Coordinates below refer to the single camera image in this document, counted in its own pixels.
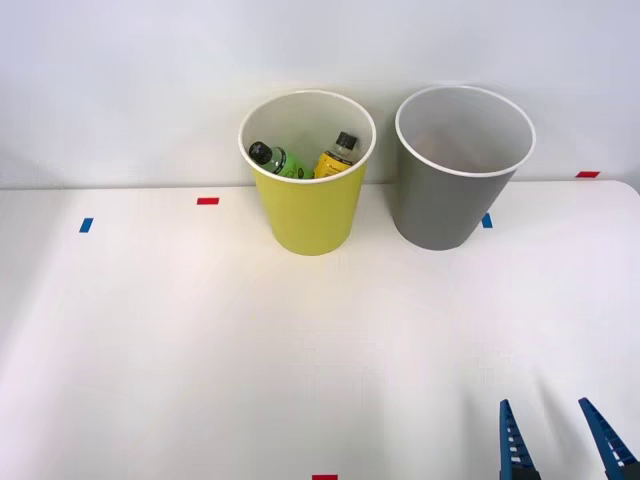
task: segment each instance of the white bucket rim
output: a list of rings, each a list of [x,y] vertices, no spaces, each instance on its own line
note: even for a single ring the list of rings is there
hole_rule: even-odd
[[[464,172],[461,170],[454,170],[451,168],[447,168],[444,167],[442,165],[439,165],[425,157],[423,157],[422,155],[420,155],[411,145],[409,145],[409,143],[405,140],[404,135],[402,135],[402,131],[400,130],[400,115],[402,114],[402,111],[404,110],[404,108],[415,98],[418,97],[420,95],[423,95],[425,93],[428,92],[432,92],[435,90],[474,90],[477,92],[481,92],[484,93],[486,95],[490,95],[492,97],[497,98],[498,100],[501,100],[502,102],[506,103],[507,105],[509,105],[510,107],[512,107],[515,111],[517,111],[520,116],[522,116],[522,118],[524,118],[524,120],[527,122],[527,124],[529,125],[529,129],[531,130],[531,147],[529,147],[529,151],[527,152],[527,154],[522,158],[522,160],[520,160],[518,163],[502,169],[502,170],[497,170],[495,172],[482,172],[482,173],[478,173],[478,172]],[[422,90],[417,91],[416,93],[414,93],[413,95],[410,95],[404,102],[402,102],[402,105],[400,105],[400,108],[398,108],[398,111],[396,113],[396,120],[395,120],[395,125],[396,125],[396,135],[398,136],[398,138],[400,139],[400,142],[402,143],[402,145],[404,146],[404,148],[406,148],[409,152],[411,152],[411,154],[416,157],[418,160],[422,161],[423,163],[429,165],[430,167],[435,168],[436,170],[440,170],[441,172],[445,172],[445,173],[449,173],[451,175],[456,175],[459,177],[471,177],[471,178],[490,178],[490,177],[498,177],[500,175],[504,175],[507,173],[511,173],[515,170],[517,170],[520,166],[522,166],[528,159],[529,157],[531,157],[531,154],[533,153],[535,147],[536,147],[536,142],[537,142],[537,135],[536,135],[536,129],[533,126],[533,122],[531,121],[531,119],[529,118],[529,116],[527,115],[527,113],[515,102],[509,100],[508,98],[492,92],[490,90],[486,90],[484,88],[480,88],[480,87],[474,87],[471,85],[437,85],[437,86],[433,86],[433,87],[427,87],[427,88],[423,88]]]
[[[281,177],[281,176],[275,175],[275,174],[273,174],[271,172],[267,172],[263,168],[260,168],[260,166],[257,165],[249,157],[249,154],[245,151],[244,145],[242,143],[242,134],[244,132],[244,129],[246,127],[247,122],[253,116],[253,114],[255,112],[257,112],[259,109],[261,109],[265,105],[268,105],[269,103],[274,102],[276,100],[279,100],[281,98],[290,97],[292,95],[304,94],[304,93],[320,93],[320,94],[323,94],[323,95],[328,95],[328,96],[331,96],[331,97],[335,97],[335,98],[339,98],[341,100],[344,100],[344,101],[352,104],[353,106],[355,106],[358,110],[360,110],[365,115],[367,120],[369,121],[369,126],[371,127],[371,131],[372,131],[371,145],[369,145],[369,148],[367,149],[366,153],[362,156],[362,158],[360,160],[358,160],[358,163],[356,163],[351,168],[348,168],[344,172],[338,173],[337,175],[331,175],[329,177],[323,177],[323,178],[297,179],[297,178]],[[265,176],[270,177],[270,178],[272,178],[274,180],[278,180],[278,181],[281,181],[281,182],[284,182],[284,183],[293,183],[293,184],[296,184],[296,185],[318,185],[319,183],[328,183],[328,182],[333,182],[333,181],[336,181],[336,180],[340,180],[341,178],[344,178],[344,177],[346,177],[348,175],[351,175],[351,174],[355,173],[356,170],[359,170],[360,168],[362,168],[367,163],[367,160],[369,160],[369,157],[371,156],[371,153],[373,153],[373,150],[374,150],[374,148],[376,146],[376,138],[377,138],[376,125],[375,125],[375,123],[373,121],[373,118],[371,117],[369,112],[362,105],[360,105],[358,102],[356,102],[355,100],[350,99],[349,97],[346,97],[346,96],[341,95],[339,93],[330,92],[328,90],[303,89],[303,90],[294,90],[292,92],[288,92],[288,93],[285,93],[285,94],[276,95],[276,96],[271,97],[270,99],[260,103],[256,107],[254,107],[244,117],[244,119],[242,120],[242,123],[240,124],[240,131],[238,132],[238,146],[240,147],[240,151],[242,152],[242,157],[245,159],[245,161],[251,166],[251,168],[253,168],[257,172],[261,173],[262,175],[265,175]]]

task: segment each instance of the bucket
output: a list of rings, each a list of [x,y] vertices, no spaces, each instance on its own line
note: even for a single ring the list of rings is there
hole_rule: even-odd
[[[536,143],[520,107],[469,86],[413,94],[398,109],[396,134],[393,220],[407,240],[430,250],[469,238]]]
[[[330,177],[278,176],[262,169],[247,153],[254,142],[261,141],[295,153],[313,170],[343,131],[358,138],[356,163]],[[373,119],[361,105],[321,90],[288,93],[251,111],[242,122],[238,141],[253,170],[273,234],[284,248],[300,255],[322,255],[349,237],[367,160],[376,144]]]

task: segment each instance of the table surface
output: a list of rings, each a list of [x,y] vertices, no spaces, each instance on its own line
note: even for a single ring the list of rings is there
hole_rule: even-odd
[[[253,188],[0,192],[0,477],[494,479],[504,398],[545,480],[606,478],[582,396],[640,454],[635,191],[511,183],[447,252],[387,194],[302,257]]]

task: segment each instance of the yellow bottle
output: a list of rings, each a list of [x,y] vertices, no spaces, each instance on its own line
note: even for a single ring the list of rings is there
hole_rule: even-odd
[[[356,146],[358,139],[353,135],[349,135],[345,132],[340,132],[338,140],[331,150],[327,150],[320,155],[320,160],[316,165],[314,178],[330,177],[331,175],[337,175],[344,172],[347,168],[351,167],[355,162],[351,156],[353,154],[353,148]]]

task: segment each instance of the black bottle cap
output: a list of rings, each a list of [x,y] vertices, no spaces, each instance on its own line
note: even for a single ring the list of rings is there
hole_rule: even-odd
[[[340,135],[338,135],[338,140],[336,140],[336,143],[341,147],[347,148],[349,150],[353,150],[353,147],[356,146],[357,141],[358,139],[353,135],[349,135],[346,132],[340,132]]]
[[[264,165],[271,160],[273,151],[262,142],[255,142],[249,147],[249,156],[258,165]]]

